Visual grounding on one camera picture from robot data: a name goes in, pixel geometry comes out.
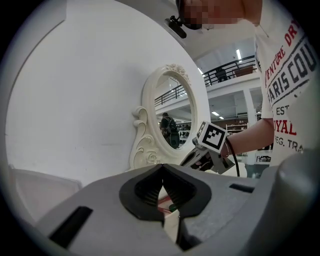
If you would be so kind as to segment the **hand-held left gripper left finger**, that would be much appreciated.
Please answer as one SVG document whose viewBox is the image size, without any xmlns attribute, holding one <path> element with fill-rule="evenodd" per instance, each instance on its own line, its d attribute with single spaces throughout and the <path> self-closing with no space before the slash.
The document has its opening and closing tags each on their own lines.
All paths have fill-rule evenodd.
<svg viewBox="0 0 320 256">
<path fill-rule="evenodd" d="M 173 256 L 180 248 L 158 210 L 160 164 L 102 178 L 58 204 L 37 223 L 77 256 Z"/>
</svg>

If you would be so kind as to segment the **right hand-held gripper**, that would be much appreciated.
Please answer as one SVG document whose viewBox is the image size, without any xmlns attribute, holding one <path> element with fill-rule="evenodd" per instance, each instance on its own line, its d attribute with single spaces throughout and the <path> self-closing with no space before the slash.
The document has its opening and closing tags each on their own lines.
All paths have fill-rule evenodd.
<svg viewBox="0 0 320 256">
<path fill-rule="evenodd" d="M 226 173 L 235 165 L 227 159 L 232 151 L 225 129 L 203 121 L 192 143 L 194 149 L 182 160 L 180 166 L 199 168 L 200 159 L 206 154 L 210 154 L 213 162 L 213 166 L 209 170 L 219 175 Z"/>
</svg>

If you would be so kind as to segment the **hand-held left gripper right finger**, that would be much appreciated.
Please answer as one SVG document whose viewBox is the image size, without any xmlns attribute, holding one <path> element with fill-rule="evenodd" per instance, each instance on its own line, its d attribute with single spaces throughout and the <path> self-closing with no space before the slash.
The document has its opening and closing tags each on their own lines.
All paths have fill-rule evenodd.
<svg viewBox="0 0 320 256">
<path fill-rule="evenodd" d="M 266 205 L 265 176 L 236 177 L 163 165 L 163 183 L 178 206 L 176 241 L 168 253 L 250 253 Z"/>
</svg>

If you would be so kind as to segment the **person's right hand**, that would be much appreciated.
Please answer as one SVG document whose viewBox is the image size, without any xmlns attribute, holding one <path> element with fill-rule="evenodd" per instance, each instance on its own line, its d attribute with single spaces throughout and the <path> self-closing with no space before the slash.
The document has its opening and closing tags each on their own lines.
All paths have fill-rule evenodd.
<svg viewBox="0 0 320 256">
<path fill-rule="evenodd" d="M 203 172 L 210 170 L 214 165 L 209 153 L 204 155 L 196 164 L 197 169 Z"/>
</svg>

